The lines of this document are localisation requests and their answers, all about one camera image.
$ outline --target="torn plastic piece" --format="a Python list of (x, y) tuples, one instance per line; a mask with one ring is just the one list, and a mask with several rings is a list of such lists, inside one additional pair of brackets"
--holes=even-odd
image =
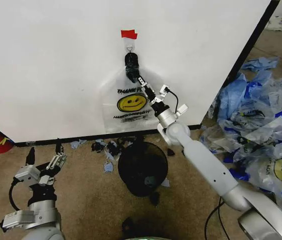
[(154, 206), (157, 206), (160, 202), (160, 194), (155, 191), (150, 195), (150, 202), (151, 204), (153, 204)]
[(171, 157), (174, 156), (175, 152), (173, 150), (171, 150), (170, 148), (167, 149), (167, 156)]
[(272, 31), (282, 31), (282, 16), (271, 17), (265, 29)]
[(268, 145), (275, 140), (282, 140), (282, 116), (249, 134), (242, 133), (242, 136), (261, 145)]
[(107, 144), (107, 149), (109, 154), (111, 154), (112, 156), (116, 156), (118, 155), (121, 151), (118, 148), (117, 144), (115, 141), (111, 140), (108, 144)]
[(144, 179), (144, 184), (150, 188), (154, 188), (157, 185), (155, 176), (147, 176)]
[(82, 145), (86, 142), (87, 142), (87, 140), (81, 140), (81, 139), (79, 139), (79, 141), (73, 141), (73, 142), (71, 142), (71, 148), (77, 149), (80, 145)]
[(113, 172), (113, 164), (111, 162), (106, 162), (104, 164), (104, 172), (105, 173), (111, 173)]
[(170, 181), (166, 178), (164, 181), (161, 183), (161, 186), (169, 188), (170, 187)]
[(107, 150), (104, 150), (104, 153), (106, 155), (106, 159), (114, 161), (114, 157), (113, 157), (113, 155), (111, 153), (109, 153)]
[(252, 59), (241, 67), (241, 69), (249, 69), (253, 72), (257, 72), (260, 70), (267, 70), (267, 69), (274, 69), (277, 66), (277, 63), (279, 62), (278, 57), (260, 57), (258, 59)]
[(98, 154), (103, 151), (103, 149), (106, 147), (106, 143), (103, 141), (103, 139), (97, 139), (92, 144), (92, 152), (96, 151)]

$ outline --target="plastic debris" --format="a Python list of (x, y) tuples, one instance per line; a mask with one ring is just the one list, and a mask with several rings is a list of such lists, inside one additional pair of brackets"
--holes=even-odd
[(104, 142), (103, 139), (97, 139), (95, 142), (92, 144), (92, 152), (96, 151), (98, 154), (103, 151), (103, 149), (106, 147), (106, 143)]
[(164, 179), (164, 181), (161, 183), (161, 186), (169, 188), (170, 187), (170, 181), (167, 178)]
[(171, 157), (174, 156), (175, 152), (173, 150), (171, 150), (170, 148), (167, 149), (167, 156)]
[(86, 142), (87, 142), (87, 140), (81, 140), (81, 139), (79, 139), (79, 141), (73, 141), (73, 142), (71, 142), (71, 148), (77, 149), (80, 145), (82, 145)]
[(277, 58), (246, 63), (258, 74), (251, 81), (239, 75), (221, 90), (218, 123), (199, 140), (214, 154), (226, 153), (224, 162), (235, 166), (231, 174), (274, 193), (282, 209), (282, 78), (265, 70), (276, 64)]
[(258, 72), (260, 70), (267, 70), (267, 69), (274, 69), (277, 66), (277, 63), (279, 62), (278, 57), (260, 57), (258, 59), (250, 60), (243, 64), (241, 69), (249, 69), (253, 72)]
[(219, 94), (220, 109), (218, 119), (229, 119), (232, 113), (239, 107), (241, 99), (245, 95), (247, 86), (244, 74), (239, 74), (234, 82), (228, 84)]
[(111, 162), (106, 162), (104, 164), (104, 172), (105, 173), (111, 173), (113, 172), (113, 164)]
[(160, 194), (157, 191), (151, 193), (151, 195), (150, 195), (150, 202), (154, 206), (157, 206), (159, 204), (159, 202), (160, 202)]
[(272, 17), (266, 24), (265, 29), (272, 31), (282, 31), (282, 16)]
[(214, 98), (210, 108), (208, 109), (207, 111), (207, 117), (209, 119), (212, 119), (214, 117), (214, 112), (215, 112), (215, 109), (218, 107), (218, 95)]

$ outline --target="smiley face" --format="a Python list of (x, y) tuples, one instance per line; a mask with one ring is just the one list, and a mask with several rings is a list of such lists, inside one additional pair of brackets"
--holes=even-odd
[(136, 112), (142, 109), (146, 104), (146, 98), (142, 94), (131, 94), (121, 98), (117, 102), (117, 108), (121, 112)]

